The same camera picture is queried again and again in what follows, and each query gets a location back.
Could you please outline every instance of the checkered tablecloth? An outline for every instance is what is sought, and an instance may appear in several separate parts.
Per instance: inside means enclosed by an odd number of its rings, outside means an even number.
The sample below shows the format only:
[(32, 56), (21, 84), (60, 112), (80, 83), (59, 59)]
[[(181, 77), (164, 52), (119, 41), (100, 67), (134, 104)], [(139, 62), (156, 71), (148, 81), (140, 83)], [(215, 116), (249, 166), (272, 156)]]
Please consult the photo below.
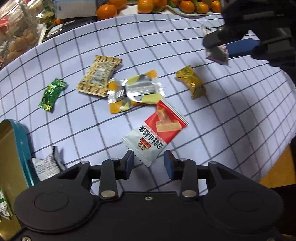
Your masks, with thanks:
[[(79, 161), (101, 164), (123, 157), (121, 138), (139, 127), (155, 106), (142, 105), (110, 114), (107, 99), (75, 91), (95, 55), (123, 59), (114, 77), (125, 79), (156, 69), (167, 100), (190, 125), (167, 146), (177, 158), (197, 164), (222, 164), (259, 180), (272, 167), (294, 136), (295, 98), (284, 73), (249, 56), (229, 61), (229, 67), (205, 59), (201, 25), (218, 27), (219, 15), (184, 19), (177, 15), (129, 15), (74, 29), (23, 54), (0, 71), (0, 116), (27, 129), (32, 154), (45, 158), (57, 145), (66, 167)], [(246, 37), (256, 38), (252, 33)], [(207, 95), (191, 93), (175, 72), (191, 65), (203, 80)], [(44, 88), (64, 79), (69, 86), (53, 112), (38, 108)], [(126, 191), (176, 190), (162, 154), (147, 168), (138, 159), (131, 177), (119, 181)], [(93, 184), (98, 192), (99, 180)], [(207, 192), (204, 180), (201, 193)]]

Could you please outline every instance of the green and white snack packet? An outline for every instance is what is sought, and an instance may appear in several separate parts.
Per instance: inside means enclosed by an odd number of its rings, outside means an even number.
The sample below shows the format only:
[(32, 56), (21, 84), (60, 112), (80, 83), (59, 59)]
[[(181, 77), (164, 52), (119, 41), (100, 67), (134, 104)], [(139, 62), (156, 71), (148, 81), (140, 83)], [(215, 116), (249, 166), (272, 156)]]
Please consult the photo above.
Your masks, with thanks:
[(11, 209), (7, 203), (7, 200), (1, 188), (0, 188), (0, 216), (8, 220), (10, 220), (12, 216)]

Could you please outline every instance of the shiny green candy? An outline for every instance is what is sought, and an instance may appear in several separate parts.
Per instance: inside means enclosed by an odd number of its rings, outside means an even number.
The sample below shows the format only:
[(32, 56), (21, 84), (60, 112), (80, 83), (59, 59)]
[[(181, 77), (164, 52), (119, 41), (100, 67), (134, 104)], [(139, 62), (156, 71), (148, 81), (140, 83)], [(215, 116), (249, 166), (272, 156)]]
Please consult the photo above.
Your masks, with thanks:
[(46, 111), (52, 110), (54, 103), (61, 91), (67, 86), (67, 83), (60, 79), (55, 79), (49, 86), (44, 90), (44, 94), (41, 102), (39, 103), (39, 107)]

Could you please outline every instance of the wooden floor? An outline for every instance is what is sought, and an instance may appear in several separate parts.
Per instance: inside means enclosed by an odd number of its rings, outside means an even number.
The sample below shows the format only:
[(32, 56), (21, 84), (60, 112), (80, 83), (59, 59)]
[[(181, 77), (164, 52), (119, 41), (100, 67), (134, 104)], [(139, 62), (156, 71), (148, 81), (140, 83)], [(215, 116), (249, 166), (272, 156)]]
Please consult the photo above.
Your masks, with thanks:
[(296, 174), (290, 146), (285, 149), (284, 153), (260, 183), (266, 187), (296, 184)]

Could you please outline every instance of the metal rivet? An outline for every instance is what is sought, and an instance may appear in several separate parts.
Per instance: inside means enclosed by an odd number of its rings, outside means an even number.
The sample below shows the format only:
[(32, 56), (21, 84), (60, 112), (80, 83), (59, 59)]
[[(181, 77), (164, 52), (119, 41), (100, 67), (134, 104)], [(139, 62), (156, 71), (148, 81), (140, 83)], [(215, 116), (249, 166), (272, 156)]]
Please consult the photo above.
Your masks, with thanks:
[(101, 196), (104, 197), (104, 198), (111, 198), (111, 197), (114, 197), (115, 196), (115, 192), (112, 191), (112, 190), (105, 190), (105, 191), (102, 191), (101, 192)]
[(31, 241), (31, 239), (28, 236), (22, 237), (22, 241)]
[(147, 196), (147, 197), (145, 197), (145, 200), (146, 201), (151, 201), (153, 199), (153, 197), (151, 197), (151, 196)]
[(193, 190), (185, 190), (182, 192), (182, 195), (184, 197), (195, 197), (197, 195), (197, 193)]

